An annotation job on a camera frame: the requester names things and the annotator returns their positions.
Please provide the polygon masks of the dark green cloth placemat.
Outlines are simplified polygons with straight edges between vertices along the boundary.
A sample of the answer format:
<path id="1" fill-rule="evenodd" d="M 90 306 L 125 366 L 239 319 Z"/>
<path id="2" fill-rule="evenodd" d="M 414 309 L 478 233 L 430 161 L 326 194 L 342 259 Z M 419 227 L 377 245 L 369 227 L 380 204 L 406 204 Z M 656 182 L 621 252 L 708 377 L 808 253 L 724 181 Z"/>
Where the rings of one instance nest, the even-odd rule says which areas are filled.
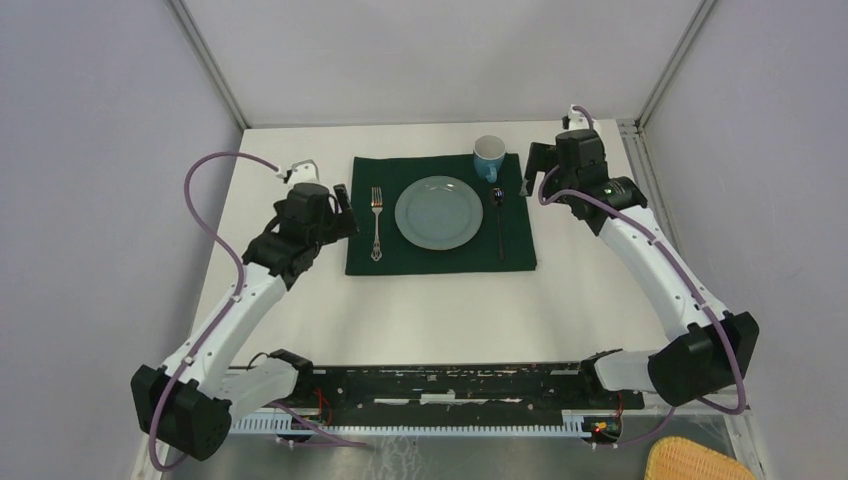
<path id="1" fill-rule="evenodd" d="M 412 182 L 430 176 L 449 176 L 467 183 L 480 196 L 484 208 L 482 225 L 467 244 L 448 251 L 416 247 L 400 233 L 394 220 L 395 204 Z M 351 206 L 359 233 L 348 240 L 345 274 L 348 276 L 397 276 L 482 272 L 533 271 L 534 248 L 527 199 L 520 195 L 523 179 L 519 156 L 508 153 L 499 170 L 499 186 L 505 193 L 502 206 L 505 260 L 498 257 L 492 185 L 479 178 L 471 154 L 434 157 L 353 160 Z M 374 235 L 371 188 L 382 189 L 380 216 L 382 259 L 370 258 Z"/>

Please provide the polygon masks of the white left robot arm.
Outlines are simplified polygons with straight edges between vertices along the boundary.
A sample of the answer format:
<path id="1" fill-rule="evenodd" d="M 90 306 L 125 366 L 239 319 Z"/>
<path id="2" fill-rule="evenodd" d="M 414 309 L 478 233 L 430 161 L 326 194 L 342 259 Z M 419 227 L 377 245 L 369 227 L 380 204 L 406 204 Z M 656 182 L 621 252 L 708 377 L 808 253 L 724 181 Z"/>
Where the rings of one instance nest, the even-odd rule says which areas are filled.
<path id="1" fill-rule="evenodd" d="M 241 418 L 281 398 L 303 406 L 315 391 L 314 379 L 302 372 L 308 361 L 271 356 L 238 375 L 227 374 L 258 323 L 313 266 L 320 250 L 358 231 L 343 184 L 298 183 L 274 210 L 201 328 L 161 366 L 142 365 L 130 381 L 140 429 L 199 461 L 220 448 Z"/>

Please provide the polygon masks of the teal ceramic dinner plate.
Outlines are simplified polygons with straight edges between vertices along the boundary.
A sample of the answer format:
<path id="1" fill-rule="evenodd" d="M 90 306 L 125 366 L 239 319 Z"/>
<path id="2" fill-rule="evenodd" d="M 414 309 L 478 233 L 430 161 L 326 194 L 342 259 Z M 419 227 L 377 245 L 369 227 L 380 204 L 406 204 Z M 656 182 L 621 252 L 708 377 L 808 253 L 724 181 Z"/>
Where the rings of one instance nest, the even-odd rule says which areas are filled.
<path id="1" fill-rule="evenodd" d="M 448 251 L 470 242 L 483 221 L 480 196 L 467 183 L 449 176 L 412 182 L 400 194 L 394 220 L 412 245 Z"/>

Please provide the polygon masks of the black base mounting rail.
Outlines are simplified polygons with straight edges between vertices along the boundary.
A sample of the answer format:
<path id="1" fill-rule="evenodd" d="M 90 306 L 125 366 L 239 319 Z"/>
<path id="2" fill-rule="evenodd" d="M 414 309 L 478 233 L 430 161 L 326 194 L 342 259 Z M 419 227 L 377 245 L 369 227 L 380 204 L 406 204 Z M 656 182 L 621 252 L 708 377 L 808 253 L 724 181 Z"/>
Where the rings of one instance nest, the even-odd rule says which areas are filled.
<path id="1" fill-rule="evenodd" d="M 283 404 L 332 427 L 536 427 L 564 411 L 641 410 L 642 394 L 601 388 L 578 362 L 316 366 Z"/>

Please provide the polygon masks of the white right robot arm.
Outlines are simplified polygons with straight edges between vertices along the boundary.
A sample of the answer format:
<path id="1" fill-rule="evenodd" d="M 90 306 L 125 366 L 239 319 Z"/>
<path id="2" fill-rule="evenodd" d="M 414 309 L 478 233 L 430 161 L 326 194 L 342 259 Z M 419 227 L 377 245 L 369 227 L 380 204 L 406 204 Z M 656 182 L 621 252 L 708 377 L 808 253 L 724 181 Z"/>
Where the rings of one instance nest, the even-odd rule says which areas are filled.
<path id="1" fill-rule="evenodd" d="M 747 405 L 744 378 L 759 337 L 748 312 L 727 309 L 662 232 L 647 197 L 628 177 L 611 177 L 605 146 L 591 129 L 568 130 L 529 147 L 522 195 L 563 204 L 586 223 L 635 278 L 668 343 L 656 351 L 616 350 L 588 361 L 580 400 L 602 408 L 618 391 L 658 395 L 672 407 L 701 402 L 729 415 Z"/>

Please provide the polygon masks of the silver fork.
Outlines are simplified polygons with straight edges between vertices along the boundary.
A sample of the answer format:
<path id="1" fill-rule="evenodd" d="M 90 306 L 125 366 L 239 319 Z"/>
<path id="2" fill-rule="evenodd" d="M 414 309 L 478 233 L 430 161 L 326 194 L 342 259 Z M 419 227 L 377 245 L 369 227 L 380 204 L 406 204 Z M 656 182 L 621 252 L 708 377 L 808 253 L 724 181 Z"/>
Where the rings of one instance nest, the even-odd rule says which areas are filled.
<path id="1" fill-rule="evenodd" d="M 379 186 L 373 186 L 371 188 L 371 211 L 374 216 L 374 235 L 370 258 L 374 262 L 378 262 L 383 256 L 380 237 L 380 216 L 383 211 L 383 198 L 382 189 Z"/>

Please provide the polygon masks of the aluminium frame rails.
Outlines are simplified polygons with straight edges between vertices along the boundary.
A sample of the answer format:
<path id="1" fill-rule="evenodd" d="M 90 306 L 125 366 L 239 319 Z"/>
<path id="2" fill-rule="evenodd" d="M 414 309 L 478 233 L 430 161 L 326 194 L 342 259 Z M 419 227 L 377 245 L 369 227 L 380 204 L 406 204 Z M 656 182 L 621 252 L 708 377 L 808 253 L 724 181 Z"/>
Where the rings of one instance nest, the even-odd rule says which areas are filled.
<path id="1" fill-rule="evenodd" d="M 749 414 L 692 403 L 671 411 L 564 411 L 555 426 L 332 427 L 319 410 L 266 409 L 235 424 L 215 455 L 176 479 L 640 479 L 649 452 L 679 436 L 764 469 Z"/>

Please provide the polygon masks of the blue ceramic mug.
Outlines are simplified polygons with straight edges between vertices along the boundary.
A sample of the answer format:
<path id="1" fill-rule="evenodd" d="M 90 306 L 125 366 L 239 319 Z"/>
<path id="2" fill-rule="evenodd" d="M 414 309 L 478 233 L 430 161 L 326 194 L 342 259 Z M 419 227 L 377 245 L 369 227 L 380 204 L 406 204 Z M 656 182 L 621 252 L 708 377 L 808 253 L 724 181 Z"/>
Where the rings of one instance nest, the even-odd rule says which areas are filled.
<path id="1" fill-rule="evenodd" d="M 473 145 L 473 166 L 477 176 L 489 184 L 495 184 L 505 156 L 506 145 L 501 138 L 484 135 L 476 139 Z"/>

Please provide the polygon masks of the black spoon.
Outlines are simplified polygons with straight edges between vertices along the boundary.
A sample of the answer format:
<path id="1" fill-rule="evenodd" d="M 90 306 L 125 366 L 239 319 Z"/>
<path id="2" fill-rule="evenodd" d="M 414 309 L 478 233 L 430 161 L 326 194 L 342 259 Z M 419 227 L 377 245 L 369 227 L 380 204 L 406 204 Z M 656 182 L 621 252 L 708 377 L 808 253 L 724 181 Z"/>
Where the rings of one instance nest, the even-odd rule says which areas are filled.
<path id="1" fill-rule="evenodd" d="M 500 261 L 505 260 L 505 247 L 503 240 L 503 223 L 502 223 L 502 206 L 504 203 L 505 194 L 501 187 L 493 187 L 490 192 L 491 203 L 495 208 L 498 234 L 498 257 Z"/>

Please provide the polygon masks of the yellow woven basket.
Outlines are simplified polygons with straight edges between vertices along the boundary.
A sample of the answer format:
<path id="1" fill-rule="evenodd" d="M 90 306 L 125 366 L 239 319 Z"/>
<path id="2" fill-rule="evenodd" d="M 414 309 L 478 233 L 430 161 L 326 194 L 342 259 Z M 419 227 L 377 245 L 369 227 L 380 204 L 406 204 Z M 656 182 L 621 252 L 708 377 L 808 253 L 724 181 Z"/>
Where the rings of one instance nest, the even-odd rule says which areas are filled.
<path id="1" fill-rule="evenodd" d="M 651 448 L 645 480 L 755 479 L 737 460 L 679 436 L 662 438 Z"/>

